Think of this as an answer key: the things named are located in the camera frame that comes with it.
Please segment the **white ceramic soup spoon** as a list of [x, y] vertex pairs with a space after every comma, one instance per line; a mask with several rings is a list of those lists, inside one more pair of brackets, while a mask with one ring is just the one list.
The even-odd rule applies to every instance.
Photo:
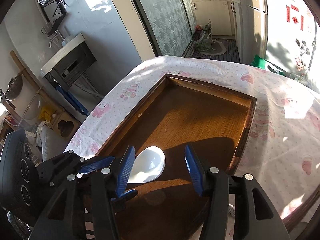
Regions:
[[162, 174], [164, 168], [164, 152], [157, 146], [150, 146], [135, 158], [128, 183], [144, 184], [154, 181]]

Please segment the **white kitchen cabinet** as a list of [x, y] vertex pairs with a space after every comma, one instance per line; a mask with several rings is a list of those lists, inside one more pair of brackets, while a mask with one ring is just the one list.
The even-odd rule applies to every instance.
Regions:
[[245, 59], [246, 5], [246, 0], [191, 0], [198, 25], [204, 26], [210, 22], [214, 36], [235, 38], [240, 62]]

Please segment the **dark wooden tray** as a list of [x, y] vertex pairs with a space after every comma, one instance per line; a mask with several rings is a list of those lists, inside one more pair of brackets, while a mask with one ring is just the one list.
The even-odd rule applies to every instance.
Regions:
[[203, 223], [208, 199], [194, 190], [184, 160], [191, 145], [197, 156], [234, 174], [253, 121], [256, 99], [208, 82], [165, 74], [125, 117], [98, 151], [121, 157], [150, 146], [165, 155], [154, 181], [136, 184], [138, 194], [116, 214], [121, 239], [189, 239]]

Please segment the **pink patterned tablecloth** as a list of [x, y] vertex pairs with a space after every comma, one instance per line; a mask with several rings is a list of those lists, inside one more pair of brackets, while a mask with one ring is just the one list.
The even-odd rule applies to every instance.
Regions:
[[165, 74], [195, 78], [257, 99], [236, 174], [253, 174], [281, 218], [289, 218], [319, 190], [319, 94], [297, 81], [246, 64], [174, 56], [144, 61], [95, 107], [67, 149], [84, 158], [93, 157]]

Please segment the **white sink cabinet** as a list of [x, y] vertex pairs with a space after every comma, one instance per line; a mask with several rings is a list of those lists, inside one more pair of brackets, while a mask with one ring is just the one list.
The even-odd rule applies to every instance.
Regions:
[[96, 62], [84, 36], [79, 33], [41, 68], [40, 77], [53, 87], [69, 90], [75, 81]]

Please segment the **plastic bag of vegetables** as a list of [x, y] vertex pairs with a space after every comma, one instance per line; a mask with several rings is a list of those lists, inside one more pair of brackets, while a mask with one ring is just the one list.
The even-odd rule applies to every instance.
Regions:
[[199, 24], [195, 27], [194, 49], [197, 51], [208, 51], [212, 47], [212, 21], [203, 27]]

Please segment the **frosted glass sliding door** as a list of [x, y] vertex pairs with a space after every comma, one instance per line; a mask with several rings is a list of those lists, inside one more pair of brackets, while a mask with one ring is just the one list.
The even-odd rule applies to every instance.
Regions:
[[191, 0], [132, 0], [157, 56], [185, 56], [195, 33]]

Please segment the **white refrigerator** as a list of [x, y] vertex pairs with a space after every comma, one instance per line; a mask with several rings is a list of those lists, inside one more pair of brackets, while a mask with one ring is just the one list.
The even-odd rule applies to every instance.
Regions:
[[317, 22], [303, 0], [248, 0], [253, 14], [252, 65], [306, 80], [317, 46]]

